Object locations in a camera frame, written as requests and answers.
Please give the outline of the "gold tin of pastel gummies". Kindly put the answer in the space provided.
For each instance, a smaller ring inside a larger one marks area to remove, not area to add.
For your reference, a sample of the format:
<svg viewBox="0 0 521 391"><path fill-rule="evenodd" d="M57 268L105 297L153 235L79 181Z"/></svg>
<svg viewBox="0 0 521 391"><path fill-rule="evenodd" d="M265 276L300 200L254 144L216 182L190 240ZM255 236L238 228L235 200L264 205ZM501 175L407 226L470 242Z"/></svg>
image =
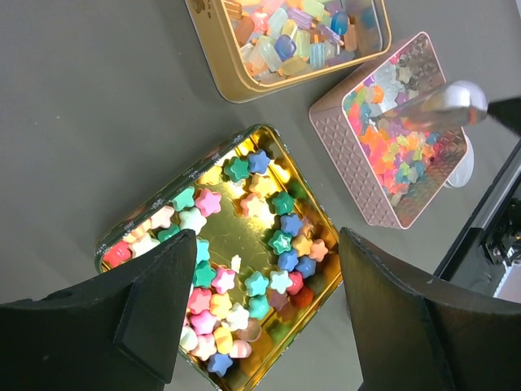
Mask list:
<svg viewBox="0 0 521 391"><path fill-rule="evenodd" d="M386 53L382 0L188 1L221 96L244 103Z"/></svg>

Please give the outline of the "silver metal scoop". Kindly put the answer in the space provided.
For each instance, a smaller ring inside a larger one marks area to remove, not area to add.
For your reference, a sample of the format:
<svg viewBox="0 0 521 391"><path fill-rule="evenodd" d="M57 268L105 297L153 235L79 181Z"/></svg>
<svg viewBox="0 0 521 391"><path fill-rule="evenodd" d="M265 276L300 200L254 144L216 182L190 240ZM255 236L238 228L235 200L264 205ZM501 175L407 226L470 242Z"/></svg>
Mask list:
<svg viewBox="0 0 521 391"><path fill-rule="evenodd" d="M488 100L482 89L470 81L451 81L420 94L405 103L373 116L403 130L443 132L483 121Z"/></svg>

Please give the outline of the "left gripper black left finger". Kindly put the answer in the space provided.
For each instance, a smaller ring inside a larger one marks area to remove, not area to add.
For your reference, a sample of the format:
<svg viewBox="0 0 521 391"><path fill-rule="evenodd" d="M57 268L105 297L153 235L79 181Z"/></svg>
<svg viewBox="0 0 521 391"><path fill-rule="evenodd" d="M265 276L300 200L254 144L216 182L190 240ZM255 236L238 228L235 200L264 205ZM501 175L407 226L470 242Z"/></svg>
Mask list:
<svg viewBox="0 0 521 391"><path fill-rule="evenodd" d="M161 390L171 382L195 233L85 282L1 307L4 390Z"/></svg>

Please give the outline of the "gold tin of star candies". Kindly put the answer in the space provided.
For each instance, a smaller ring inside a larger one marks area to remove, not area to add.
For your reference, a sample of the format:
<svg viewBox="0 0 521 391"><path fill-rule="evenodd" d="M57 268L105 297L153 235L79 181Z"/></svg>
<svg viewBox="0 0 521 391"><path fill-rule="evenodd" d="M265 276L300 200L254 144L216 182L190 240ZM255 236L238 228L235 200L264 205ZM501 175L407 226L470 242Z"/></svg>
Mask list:
<svg viewBox="0 0 521 391"><path fill-rule="evenodd" d="M196 261L180 353L216 389L252 390L341 283L338 231L269 125L232 134L103 234L95 267L184 229Z"/></svg>

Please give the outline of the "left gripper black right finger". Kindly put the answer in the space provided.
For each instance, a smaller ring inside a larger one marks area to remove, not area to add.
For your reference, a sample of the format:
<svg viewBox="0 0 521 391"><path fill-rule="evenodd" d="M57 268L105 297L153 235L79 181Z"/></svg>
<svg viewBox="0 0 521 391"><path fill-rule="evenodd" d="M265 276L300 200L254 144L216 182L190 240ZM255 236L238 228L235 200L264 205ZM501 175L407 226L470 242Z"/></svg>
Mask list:
<svg viewBox="0 0 521 391"><path fill-rule="evenodd" d="M518 390L520 305L460 288L339 233L363 390Z"/></svg>

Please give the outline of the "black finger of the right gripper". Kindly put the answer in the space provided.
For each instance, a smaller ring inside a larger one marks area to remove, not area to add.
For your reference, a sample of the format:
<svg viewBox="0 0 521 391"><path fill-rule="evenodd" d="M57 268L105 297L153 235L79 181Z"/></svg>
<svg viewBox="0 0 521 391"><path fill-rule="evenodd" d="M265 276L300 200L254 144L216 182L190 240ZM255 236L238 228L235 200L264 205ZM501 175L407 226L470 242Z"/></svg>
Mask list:
<svg viewBox="0 0 521 391"><path fill-rule="evenodd" d="M521 136L521 97L510 97L490 101L487 114L503 125L512 134Z"/></svg>

